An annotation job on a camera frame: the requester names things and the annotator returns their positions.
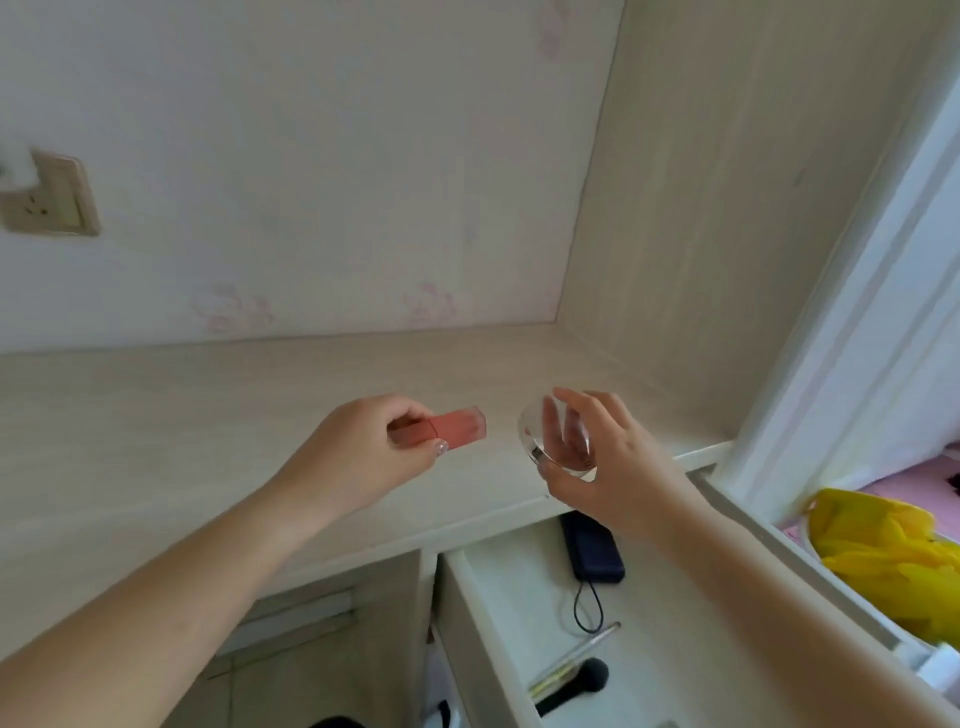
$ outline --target person's right arm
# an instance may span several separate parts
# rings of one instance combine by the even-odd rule
[[[541,465],[550,493],[686,572],[812,725],[955,728],[960,711],[713,510],[617,395],[557,389],[581,414],[597,475]]]

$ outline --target wallpaper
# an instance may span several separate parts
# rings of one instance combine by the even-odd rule
[[[104,233],[0,231],[0,351],[553,320],[621,5],[13,0]]]

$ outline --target lipstick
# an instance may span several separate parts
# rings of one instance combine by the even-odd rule
[[[487,418],[479,407],[467,407],[428,417],[418,423],[390,430],[388,434],[402,448],[439,438],[446,440],[449,449],[456,449],[487,437]]]

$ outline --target yellow plastic bag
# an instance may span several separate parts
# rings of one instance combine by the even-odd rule
[[[899,500],[827,488],[807,514],[824,566],[929,643],[960,649],[960,546],[933,515]]]

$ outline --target wall socket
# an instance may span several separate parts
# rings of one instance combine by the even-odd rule
[[[33,235],[99,235],[100,219],[80,161],[39,150],[31,155],[39,183],[0,192],[3,226]]]

